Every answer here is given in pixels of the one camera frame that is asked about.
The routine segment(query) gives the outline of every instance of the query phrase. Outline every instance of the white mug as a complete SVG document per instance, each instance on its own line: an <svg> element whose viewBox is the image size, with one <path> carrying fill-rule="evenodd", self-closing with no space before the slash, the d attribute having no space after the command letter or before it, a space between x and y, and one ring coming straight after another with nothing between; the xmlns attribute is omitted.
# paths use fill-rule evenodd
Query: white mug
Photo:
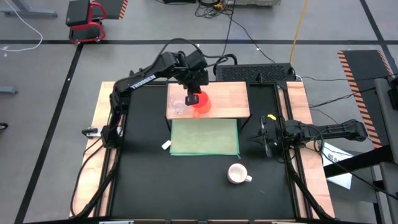
<svg viewBox="0 0 398 224"><path fill-rule="evenodd" d="M248 175L248 170L242 164L232 164L228 169L228 180L233 184L240 184L244 181L250 182L252 177Z"/></svg>

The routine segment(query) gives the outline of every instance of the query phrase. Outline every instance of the mug handle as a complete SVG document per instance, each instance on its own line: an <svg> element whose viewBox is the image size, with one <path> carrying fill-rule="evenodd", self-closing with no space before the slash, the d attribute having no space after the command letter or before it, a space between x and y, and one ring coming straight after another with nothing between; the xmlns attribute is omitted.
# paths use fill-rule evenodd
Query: mug handle
<svg viewBox="0 0 398 224"><path fill-rule="evenodd" d="M244 181L246 181L246 182L250 182L252 180L252 177L251 176L249 176L249 175L247 175L246 176L246 179L244 180Z"/></svg>

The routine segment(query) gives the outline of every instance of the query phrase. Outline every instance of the red stool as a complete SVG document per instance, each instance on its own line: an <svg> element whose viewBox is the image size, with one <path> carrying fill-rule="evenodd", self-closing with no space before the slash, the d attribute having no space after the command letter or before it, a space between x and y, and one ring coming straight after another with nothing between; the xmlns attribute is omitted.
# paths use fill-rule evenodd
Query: red stool
<svg viewBox="0 0 398 224"><path fill-rule="evenodd" d="M93 18L94 7L102 11L103 16ZM106 19L104 7L98 2L90 0L70 1L66 25L70 27L69 39L72 43L99 42L106 34L102 26L102 20Z"/></svg>

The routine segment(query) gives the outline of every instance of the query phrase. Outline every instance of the green towel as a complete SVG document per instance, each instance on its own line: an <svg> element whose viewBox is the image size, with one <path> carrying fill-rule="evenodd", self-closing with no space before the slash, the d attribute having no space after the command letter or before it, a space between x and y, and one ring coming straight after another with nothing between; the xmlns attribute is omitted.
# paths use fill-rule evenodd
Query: green towel
<svg viewBox="0 0 398 224"><path fill-rule="evenodd" d="M239 157L235 119L175 119L172 156L234 155Z"/></svg>

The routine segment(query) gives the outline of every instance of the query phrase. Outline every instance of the concrete floor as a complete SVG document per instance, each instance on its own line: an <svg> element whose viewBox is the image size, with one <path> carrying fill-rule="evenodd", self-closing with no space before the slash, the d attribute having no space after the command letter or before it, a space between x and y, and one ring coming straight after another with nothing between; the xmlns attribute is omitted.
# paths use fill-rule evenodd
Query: concrete floor
<svg viewBox="0 0 398 224"><path fill-rule="evenodd" d="M35 7L58 12L58 18L25 17L45 40L67 40L65 15L68 0L26 0ZM398 2L366 0L385 40L398 40L396 23ZM283 0L272 9L244 8L235 10L234 20L243 25L253 39L292 40L304 0ZM130 1L121 21L105 21L108 40L165 40L174 37L224 40L229 19L220 16L203 19L194 16L197 5L168 6L154 0ZM35 32L18 18L0 15L0 47L30 47L27 44L3 44L5 40L37 40ZM242 28L231 26L230 39L248 39ZM300 40L377 40L359 0L310 1ZM80 131L91 124L102 81L128 76L133 69L153 61L162 44L154 45L85 45L63 106L47 158L35 188L25 222L68 218L69 201L79 170L86 139ZM208 55L219 55L223 44L201 44ZM277 63L288 62L291 45L267 44L260 48ZM0 217L1 223L12 223L21 205L55 106L70 68L76 46L43 44L35 50L0 54L0 84L15 85L19 94L0 95L0 121L10 127L0 133ZM298 45L292 62L300 76L345 78L338 50L382 50L379 45ZM394 58L398 46L389 45ZM169 51L191 52L188 45L171 45ZM238 62L269 63L252 44L230 44L226 53L235 54ZM304 80L308 101L321 103L351 93L346 82ZM322 106L339 122L361 120L354 99ZM319 112L312 111L315 124L330 123ZM370 142L330 141L336 147L365 152ZM342 220L375 223L373 205L333 198L336 216Z"/></svg>

